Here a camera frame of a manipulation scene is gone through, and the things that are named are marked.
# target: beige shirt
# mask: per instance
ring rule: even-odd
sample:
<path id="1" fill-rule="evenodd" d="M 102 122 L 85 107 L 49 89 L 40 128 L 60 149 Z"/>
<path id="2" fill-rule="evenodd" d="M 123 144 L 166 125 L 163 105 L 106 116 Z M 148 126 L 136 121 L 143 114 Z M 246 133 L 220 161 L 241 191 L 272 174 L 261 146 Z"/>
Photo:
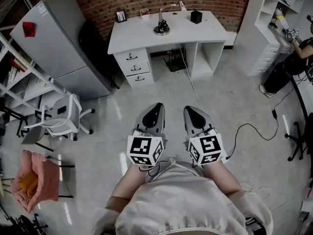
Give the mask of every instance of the beige shirt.
<path id="1" fill-rule="evenodd" d="M 267 235 L 272 234 L 271 213 L 257 194 L 240 191 L 228 198 L 212 180 L 172 166 L 142 185 L 121 214 L 101 210 L 95 216 L 92 234 L 248 235 L 246 217 L 256 218 Z"/>

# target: drawer handle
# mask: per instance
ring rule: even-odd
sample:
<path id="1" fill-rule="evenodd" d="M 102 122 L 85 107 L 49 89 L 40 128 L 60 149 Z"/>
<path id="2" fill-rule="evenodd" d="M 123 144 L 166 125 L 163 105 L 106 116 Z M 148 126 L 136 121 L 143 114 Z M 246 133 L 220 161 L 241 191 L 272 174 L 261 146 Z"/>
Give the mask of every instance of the drawer handle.
<path id="1" fill-rule="evenodd" d="M 141 70 L 141 68 L 136 69 L 136 65 L 134 65 L 134 69 L 131 69 L 131 71 L 138 71 Z"/>
<path id="2" fill-rule="evenodd" d="M 137 56 L 136 57 L 132 57 L 132 54 L 131 53 L 129 53 L 129 58 L 126 58 L 126 60 L 133 60 L 133 59 L 136 59 L 137 58 Z"/>
<path id="3" fill-rule="evenodd" d="M 135 81 L 142 81 L 142 80 L 145 80 L 145 78 L 143 78 L 143 79 L 139 79 L 139 76 L 138 76 L 138 78 L 137 78 L 137 79 L 135 79 Z"/>

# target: black box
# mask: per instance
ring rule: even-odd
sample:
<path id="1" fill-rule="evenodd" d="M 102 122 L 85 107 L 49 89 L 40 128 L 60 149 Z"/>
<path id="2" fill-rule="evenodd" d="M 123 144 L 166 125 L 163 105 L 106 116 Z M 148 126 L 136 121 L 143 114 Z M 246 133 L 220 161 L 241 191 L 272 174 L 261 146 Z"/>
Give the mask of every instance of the black box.
<path id="1" fill-rule="evenodd" d="M 198 24 L 201 23 L 202 21 L 202 13 L 198 10 L 194 10 L 191 12 L 191 16 L 190 16 L 190 21 Z"/>

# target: lamp base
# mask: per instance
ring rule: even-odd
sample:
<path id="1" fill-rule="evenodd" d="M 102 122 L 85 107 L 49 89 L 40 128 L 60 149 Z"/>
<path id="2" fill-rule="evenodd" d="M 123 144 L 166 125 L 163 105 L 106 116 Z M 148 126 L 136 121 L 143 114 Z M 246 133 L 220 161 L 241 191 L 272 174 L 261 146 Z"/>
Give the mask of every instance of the lamp base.
<path id="1" fill-rule="evenodd" d="M 153 32 L 158 36 L 165 36 L 170 33 L 170 27 L 166 26 L 165 28 L 162 28 L 162 31 L 160 31 L 160 27 L 157 26 L 154 28 Z"/>

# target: floor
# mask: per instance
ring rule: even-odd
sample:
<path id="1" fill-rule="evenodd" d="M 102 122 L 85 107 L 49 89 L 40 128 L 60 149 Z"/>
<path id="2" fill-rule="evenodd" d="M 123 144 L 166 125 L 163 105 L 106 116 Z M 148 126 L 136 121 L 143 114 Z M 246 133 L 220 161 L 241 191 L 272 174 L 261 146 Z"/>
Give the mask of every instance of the floor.
<path id="1" fill-rule="evenodd" d="M 274 98 L 266 98 L 259 90 L 259 77 L 246 77 L 236 67 L 233 52 L 225 50 L 212 78 L 195 81 L 195 87 L 204 109 L 211 115 L 215 127 L 221 133 L 228 153 L 234 145 L 237 128 L 249 122 L 266 137 L 271 137 L 276 128 L 272 107 L 291 89 L 288 84 Z M 115 184 L 125 171 L 127 136 L 131 134 L 137 114 L 147 106 L 162 102 L 165 106 L 167 142 L 166 154 L 179 155 L 190 160 L 184 149 L 186 136 L 183 123 L 183 108 L 186 105 L 200 107 L 185 71 L 171 73 L 162 58 L 154 58 L 155 84 L 130 89 L 124 82 L 113 95 L 83 102 L 83 109 L 94 108 L 96 113 L 85 116 L 94 134 L 79 133 L 78 141 L 52 140 L 55 152 L 47 154 L 76 165 L 75 169 L 63 170 L 63 181 L 74 199 L 60 202 L 42 202 L 36 208 L 41 219 L 49 225 L 48 234 L 86 235 L 89 222 L 97 208 L 105 206 Z M 276 137 L 265 141 L 251 128 L 239 131 L 235 154 L 226 164 L 241 183 L 261 189 L 259 193 L 272 211 L 274 234 L 294 234 L 301 199 L 309 178 L 309 161 L 288 162 L 287 157 L 294 144 L 284 137 L 286 129 L 294 133 L 293 122 L 303 116 L 295 93 L 289 95 L 277 107 L 279 129 Z M 16 122 L 7 126 L 2 139 L 0 158 L 6 177 L 14 177 L 20 163 L 21 140 L 15 136 Z M 0 199 L 3 207 L 12 216 L 25 215 L 25 211 L 6 194 Z"/>

